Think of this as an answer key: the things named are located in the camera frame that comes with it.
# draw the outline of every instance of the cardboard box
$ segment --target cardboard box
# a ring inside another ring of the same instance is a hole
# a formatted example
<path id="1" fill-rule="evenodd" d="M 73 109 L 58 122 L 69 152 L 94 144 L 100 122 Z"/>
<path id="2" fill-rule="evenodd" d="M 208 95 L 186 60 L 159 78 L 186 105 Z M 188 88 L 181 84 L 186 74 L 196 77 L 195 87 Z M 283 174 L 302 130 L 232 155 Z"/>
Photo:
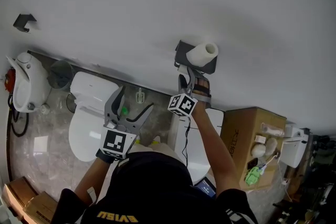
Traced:
<path id="1" fill-rule="evenodd" d="M 24 212 L 38 224 L 49 224 L 54 216 L 56 207 L 57 202 L 46 192 L 42 192 L 28 202 Z"/>
<path id="2" fill-rule="evenodd" d="M 276 137 L 262 132 L 261 125 L 271 126 L 285 130 L 286 118 L 261 108 L 248 108 L 226 111 L 220 137 L 225 143 L 237 167 L 239 184 L 242 190 L 253 190 L 271 186 L 278 160 L 274 159 L 260 177 L 258 183 L 248 186 L 245 183 L 247 163 L 253 157 L 251 149 L 256 144 L 256 135 L 268 139 L 274 137 L 278 141 L 277 149 L 281 150 L 282 137 Z"/>
<path id="3" fill-rule="evenodd" d="M 12 208 L 18 215 L 18 219 L 25 216 L 23 208 L 37 195 L 25 177 L 21 177 L 4 186 L 2 198 L 8 208 Z"/>

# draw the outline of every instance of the green object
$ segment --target green object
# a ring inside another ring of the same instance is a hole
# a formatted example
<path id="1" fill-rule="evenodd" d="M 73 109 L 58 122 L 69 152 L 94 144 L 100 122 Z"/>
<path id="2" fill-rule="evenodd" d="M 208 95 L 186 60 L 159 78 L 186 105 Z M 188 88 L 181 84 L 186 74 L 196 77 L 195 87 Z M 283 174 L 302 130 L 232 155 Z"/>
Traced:
<path id="1" fill-rule="evenodd" d="M 123 106 L 123 107 L 121 108 L 121 113 L 122 113 L 124 116 L 127 116 L 127 115 L 128 115 L 129 111 L 128 111 L 128 109 L 127 109 L 126 106 Z"/>
<path id="2" fill-rule="evenodd" d="M 250 171 L 248 171 L 245 177 L 245 183 L 247 186 L 257 183 L 262 171 L 263 169 L 260 169 L 258 166 L 255 166 Z"/>

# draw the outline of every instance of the white device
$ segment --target white device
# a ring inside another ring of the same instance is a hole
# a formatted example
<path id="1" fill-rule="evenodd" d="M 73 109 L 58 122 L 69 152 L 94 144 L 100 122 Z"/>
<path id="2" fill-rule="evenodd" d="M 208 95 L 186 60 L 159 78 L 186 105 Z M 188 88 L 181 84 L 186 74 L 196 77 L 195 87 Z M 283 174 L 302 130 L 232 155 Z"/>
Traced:
<path id="1" fill-rule="evenodd" d="M 47 81 L 48 73 L 41 62 L 27 52 L 13 60 L 6 56 L 15 69 L 13 105 L 18 112 L 34 112 L 46 102 L 51 86 Z"/>
<path id="2" fill-rule="evenodd" d="M 266 142 L 266 137 L 261 136 L 261 135 L 256 135 L 256 138 L 254 139 L 255 142 L 265 144 Z"/>
<path id="3" fill-rule="evenodd" d="M 285 129 L 285 138 L 282 147 L 280 161 L 296 168 L 305 152 L 308 135 L 304 134 L 302 129 L 287 125 Z"/>
<path id="4" fill-rule="evenodd" d="M 168 110 L 173 112 L 177 116 L 191 116 L 195 106 L 197 103 L 197 99 L 191 98 L 185 93 L 181 93 L 170 98 Z"/>

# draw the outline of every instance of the wrist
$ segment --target wrist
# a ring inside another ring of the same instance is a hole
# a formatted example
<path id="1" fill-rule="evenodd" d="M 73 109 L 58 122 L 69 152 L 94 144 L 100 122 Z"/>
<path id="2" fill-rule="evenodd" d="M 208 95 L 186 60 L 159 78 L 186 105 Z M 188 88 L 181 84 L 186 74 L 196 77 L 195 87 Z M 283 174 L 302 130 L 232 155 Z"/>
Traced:
<path id="1" fill-rule="evenodd" d="M 98 151 L 96 153 L 96 157 L 99 160 L 99 162 L 106 163 L 108 165 L 110 165 L 111 163 L 114 162 L 114 157 L 113 156 L 109 156 L 109 155 L 104 154 L 100 149 L 98 149 Z"/>
<path id="2" fill-rule="evenodd" d="M 100 157 L 96 158 L 96 160 L 97 160 L 97 163 L 98 163 L 99 166 L 106 166 L 106 165 L 110 166 L 111 165 L 110 161 L 112 161 L 112 159 L 109 159 L 107 161 L 107 159 L 103 159 L 103 158 L 100 158 Z"/>
<path id="3" fill-rule="evenodd" d="M 205 112 L 205 110 L 198 110 L 198 111 L 194 111 L 192 114 L 196 124 L 198 124 L 198 122 L 203 121 L 205 117 L 207 117 L 207 113 Z"/>

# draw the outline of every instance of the marble floor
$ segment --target marble floor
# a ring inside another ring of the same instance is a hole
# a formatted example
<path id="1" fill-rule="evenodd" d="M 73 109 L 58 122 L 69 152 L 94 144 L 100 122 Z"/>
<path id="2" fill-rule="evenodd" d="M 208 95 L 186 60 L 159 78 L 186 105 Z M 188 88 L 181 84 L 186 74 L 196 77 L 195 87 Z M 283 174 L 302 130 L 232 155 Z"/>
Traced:
<path id="1" fill-rule="evenodd" d="M 110 79 L 118 85 L 120 81 Z M 150 90 L 146 93 L 145 104 L 135 102 L 138 87 L 124 83 L 125 106 L 129 117 L 135 117 L 147 104 L 154 102 L 154 110 L 141 129 L 142 143 L 147 145 L 159 135 L 164 142 L 167 139 L 172 113 L 166 110 L 170 97 Z M 39 111 L 31 113 L 27 133 L 22 137 L 10 135 L 10 164 L 13 178 L 25 176 L 37 191 L 46 191 L 56 200 L 64 188 L 75 189 L 92 162 L 82 162 L 71 151 L 68 130 L 73 114 L 67 109 L 68 93 L 52 90 L 47 103 L 51 111 L 43 115 Z M 17 131 L 23 128 L 24 118 L 16 123 Z M 280 163 L 282 175 L 286 165 Z M 114 165 L 106 176 L 102 194 L 106 193 Z M 273 203 L 282 200 L 285 195 L 281 185 L 280 172 L 276 171 L 272 186 L 265 190 L 247 194 L 252 211 L 259 223 L 267 223 L 274 207 Z"/>

